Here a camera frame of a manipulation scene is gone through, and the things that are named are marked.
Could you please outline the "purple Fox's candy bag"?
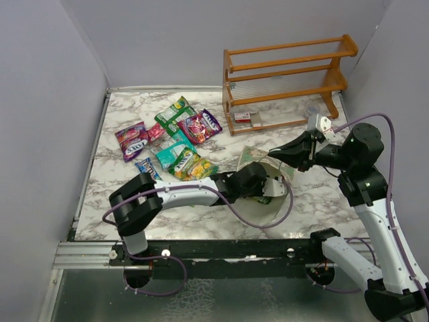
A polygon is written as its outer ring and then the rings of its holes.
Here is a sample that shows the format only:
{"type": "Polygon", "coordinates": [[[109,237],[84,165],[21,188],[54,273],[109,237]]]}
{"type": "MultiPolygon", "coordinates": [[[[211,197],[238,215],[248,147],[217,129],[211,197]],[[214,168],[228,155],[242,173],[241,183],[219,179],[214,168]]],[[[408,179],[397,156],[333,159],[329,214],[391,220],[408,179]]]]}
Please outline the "purple Fox's candy bag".
{"type": "Polygon", "coordinates": [[[123,153],[124,162],[129,162],[139,156],[149,142],[149,136],[143,121],[117,131],[115,137],[123,153]]]}

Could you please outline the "blue M&M's packet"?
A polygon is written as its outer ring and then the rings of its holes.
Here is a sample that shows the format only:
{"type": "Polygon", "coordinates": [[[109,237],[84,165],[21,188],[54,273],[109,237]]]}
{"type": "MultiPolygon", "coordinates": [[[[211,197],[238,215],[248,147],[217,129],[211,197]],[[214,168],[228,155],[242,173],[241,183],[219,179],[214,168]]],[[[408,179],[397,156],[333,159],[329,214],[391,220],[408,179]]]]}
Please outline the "blue M&M's packet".
{"type": "Polygon", "coordinates": [[[150,158],[146,158],[140,162],[136,162],[135,166],[140,171],[140,173],[148,173],[151,176],[151,178],[154,180],[162,179],[158,174],[157,170],[155,169],[150,158]]]}

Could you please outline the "green candy packet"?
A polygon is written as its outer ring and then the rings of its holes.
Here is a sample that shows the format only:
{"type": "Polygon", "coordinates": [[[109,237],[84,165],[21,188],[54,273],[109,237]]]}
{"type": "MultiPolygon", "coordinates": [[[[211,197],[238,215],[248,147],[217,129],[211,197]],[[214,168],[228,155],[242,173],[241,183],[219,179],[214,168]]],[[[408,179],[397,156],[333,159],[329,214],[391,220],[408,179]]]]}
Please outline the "green candy packet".
{"type": "Polygon", "coordinates": [[[188,119],[197,112],[189,104],[189,102],[181,96],[175,103],[171,104],[161,113],[158,113],[154,119],[155,121],[166,130],[169,136],[174,136],[180,129],[178,122],[188,119]]]}

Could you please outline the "teal tissue snack pack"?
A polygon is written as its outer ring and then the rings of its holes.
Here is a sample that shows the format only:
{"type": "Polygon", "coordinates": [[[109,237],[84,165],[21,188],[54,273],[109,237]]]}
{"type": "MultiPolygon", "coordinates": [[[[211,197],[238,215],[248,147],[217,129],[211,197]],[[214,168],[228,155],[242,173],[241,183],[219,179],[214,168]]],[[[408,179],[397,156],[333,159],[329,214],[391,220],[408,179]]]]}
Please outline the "teal tissue snack pack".
{"type": "Polygon", "coordinates": [[[193,152],[196,152],[194,145],[181,130],[178,130],[172,137],[156,140],[150,150],[155,154],[162,169],[167,170],[176,161],[184,148],[190,148],[193,152]]]}

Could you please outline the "red small snack packet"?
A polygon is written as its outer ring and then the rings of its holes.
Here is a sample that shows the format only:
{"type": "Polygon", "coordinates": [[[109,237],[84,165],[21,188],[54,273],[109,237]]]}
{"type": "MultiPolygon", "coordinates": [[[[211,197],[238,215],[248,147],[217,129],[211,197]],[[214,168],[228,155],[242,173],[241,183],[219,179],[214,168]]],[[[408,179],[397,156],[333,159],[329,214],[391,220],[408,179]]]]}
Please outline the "red small snack packet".
{"type": "Polygon", "coordinates": [[[165,134],[166,130],[159,124],[156,123],[154,126],[147,130],[148,140],[150,143],[156,141],[165,134]]]}

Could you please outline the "yellow green snack packet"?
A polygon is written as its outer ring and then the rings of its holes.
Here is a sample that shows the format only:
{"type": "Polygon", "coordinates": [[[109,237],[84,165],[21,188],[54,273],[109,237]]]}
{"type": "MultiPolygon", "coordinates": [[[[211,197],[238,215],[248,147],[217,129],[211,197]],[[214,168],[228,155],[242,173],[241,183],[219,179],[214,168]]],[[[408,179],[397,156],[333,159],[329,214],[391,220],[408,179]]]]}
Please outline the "yellow green snack packet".
{"type": "Polygon", "coordinates": [[[181,181],[201,180],[218,171],[219,167],[190,148],[184,148],[168,172],[181,181]]]}

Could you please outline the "green paper gift bag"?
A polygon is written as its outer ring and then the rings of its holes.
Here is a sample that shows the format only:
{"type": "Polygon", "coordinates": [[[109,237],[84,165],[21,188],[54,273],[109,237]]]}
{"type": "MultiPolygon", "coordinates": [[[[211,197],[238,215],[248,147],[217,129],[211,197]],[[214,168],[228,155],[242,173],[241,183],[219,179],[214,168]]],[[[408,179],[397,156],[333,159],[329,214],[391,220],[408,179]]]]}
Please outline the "green paper gift bag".
{"type": "Polygon", "coordinates": [[[234,209],[251,225],[264,229],[281,224],[292,212],[295,197],[292,181],[295,170],[269,157],[266,151],[253,146],[245,146],[237,163],[237,170],[255,163],[265,170],[266,181],[260,197],[241,197],[234,209]]]}

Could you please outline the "wooden two-tier rack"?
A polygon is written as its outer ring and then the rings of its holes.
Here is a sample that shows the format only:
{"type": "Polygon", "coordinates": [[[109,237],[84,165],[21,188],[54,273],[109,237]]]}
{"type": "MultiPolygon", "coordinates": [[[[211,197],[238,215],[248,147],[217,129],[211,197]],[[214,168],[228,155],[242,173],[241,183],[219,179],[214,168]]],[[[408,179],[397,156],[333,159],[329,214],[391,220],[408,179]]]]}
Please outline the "wooden two-tier rack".
{"type": "Polygon", "coordinates": [[[348,34],[340,37],[294,42],[223,52],[223,111],[229,133],[300,125],[305,119],[260,123],[240,128],[235,114],[242,106],[318,95],[331,119],[339,117],[333,94],[347,89],[341,59],[359,52],[348,34]]]}

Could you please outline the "red white small box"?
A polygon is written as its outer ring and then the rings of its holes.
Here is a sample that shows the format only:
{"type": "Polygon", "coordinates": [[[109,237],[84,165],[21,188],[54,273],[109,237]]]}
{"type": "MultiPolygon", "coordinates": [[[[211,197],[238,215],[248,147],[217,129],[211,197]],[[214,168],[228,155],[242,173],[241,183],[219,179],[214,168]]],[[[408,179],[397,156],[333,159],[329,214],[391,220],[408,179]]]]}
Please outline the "red white small box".
{"type": "Polygon", "coordinates": [[[251,114],[248,112],[234,113],[235,123],[251,123],[251,114]]]}

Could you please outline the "small clear jar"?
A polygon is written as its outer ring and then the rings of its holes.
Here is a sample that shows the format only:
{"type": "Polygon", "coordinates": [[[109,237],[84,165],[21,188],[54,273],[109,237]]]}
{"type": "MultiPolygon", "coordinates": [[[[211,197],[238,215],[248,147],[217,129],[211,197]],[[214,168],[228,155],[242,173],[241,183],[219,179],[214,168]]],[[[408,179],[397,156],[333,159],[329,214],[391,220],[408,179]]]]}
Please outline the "small clear jar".
{"type": "Polygon", "coordinates": [[[308,119],[312,115],[316,115],[320,113],[320,106],[317,104],[309,104],[306,106],[304,110],[304,117],[308,119]]]}

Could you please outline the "purple chocolate bar wrapper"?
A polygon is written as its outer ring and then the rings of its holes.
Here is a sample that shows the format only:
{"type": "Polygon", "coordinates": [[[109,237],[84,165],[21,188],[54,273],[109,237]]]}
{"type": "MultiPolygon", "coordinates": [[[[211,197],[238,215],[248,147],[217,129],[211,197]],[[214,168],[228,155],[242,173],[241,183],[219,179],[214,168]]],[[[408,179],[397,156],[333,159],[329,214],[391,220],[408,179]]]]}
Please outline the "purple chocolate bar wrapper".
{"type": "Polygon", "coordinates": [[[194,145],[204,143],[223,130],[217,119],[206,109],[179,121],[178,127],[194,145]]]}

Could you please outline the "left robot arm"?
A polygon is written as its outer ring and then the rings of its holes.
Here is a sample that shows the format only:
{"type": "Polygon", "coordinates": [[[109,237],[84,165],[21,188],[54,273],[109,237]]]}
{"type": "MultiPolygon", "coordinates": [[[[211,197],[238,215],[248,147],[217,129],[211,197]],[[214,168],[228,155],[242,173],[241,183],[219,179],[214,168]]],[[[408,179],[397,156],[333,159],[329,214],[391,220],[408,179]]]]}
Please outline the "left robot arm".
{"type": "Polygon", "coordinates": [[[260,197],[267,182],[265,168],[252,162],[238,171],[222,172],[201,180],[165,182],[141,173],[109,196],[115,225],[125,244],[125,257],[135,265],[146,261],[146,227],[161,211],[202,205],[232,205],[237,199],[260,197]]]}

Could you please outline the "grey metal bracket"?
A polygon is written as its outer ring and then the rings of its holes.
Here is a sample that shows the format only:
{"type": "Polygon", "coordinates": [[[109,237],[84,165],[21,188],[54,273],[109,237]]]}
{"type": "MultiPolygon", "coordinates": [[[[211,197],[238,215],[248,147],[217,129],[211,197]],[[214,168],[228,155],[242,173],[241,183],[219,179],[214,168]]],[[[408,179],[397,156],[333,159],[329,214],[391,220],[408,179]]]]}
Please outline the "grey metal bracket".
{"type": "Polygon", "coordinates": [[[251,126],[253,128],[261,127],[263,125],[259,112],[251,113],[250,117],[251,117],[251,126]]]}

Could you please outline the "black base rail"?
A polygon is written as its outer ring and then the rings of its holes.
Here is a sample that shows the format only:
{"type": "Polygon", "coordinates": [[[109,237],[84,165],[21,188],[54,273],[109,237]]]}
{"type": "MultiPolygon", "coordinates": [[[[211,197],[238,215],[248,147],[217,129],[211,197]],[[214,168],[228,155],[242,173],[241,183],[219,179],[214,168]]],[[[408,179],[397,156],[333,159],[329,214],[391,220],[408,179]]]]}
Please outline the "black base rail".
{"type": "Polygon", "coordinates": [[[287,277],[315,279],[322,285],[335,277],[333,265],[313,239],[151,240],[131,258],[121,244],[109,254],[109,265],[138,280],[287,277]]]}

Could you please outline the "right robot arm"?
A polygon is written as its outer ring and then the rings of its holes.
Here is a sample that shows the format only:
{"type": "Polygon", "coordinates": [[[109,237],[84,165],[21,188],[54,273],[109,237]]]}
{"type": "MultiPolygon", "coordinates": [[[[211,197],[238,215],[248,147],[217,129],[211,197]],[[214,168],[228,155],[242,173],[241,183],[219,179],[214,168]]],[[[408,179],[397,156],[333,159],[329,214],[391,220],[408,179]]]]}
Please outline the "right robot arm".
{"type": "Polygon", "coordinates": [[[408,247],[394,213],[385,177],[375,167],[384,150],[379,130],[358,123],[341,145],[330,144],[319,125],[268,155],[301,172],[312,166],[340,170],[341,192],[363,223],[378,263],[372,264],[331,229],[314,232],[308,245],[315,262],[338,265],[363,291],[368,309],[378,321],[400,319],[428,303],[428,278],[408,247]]]}

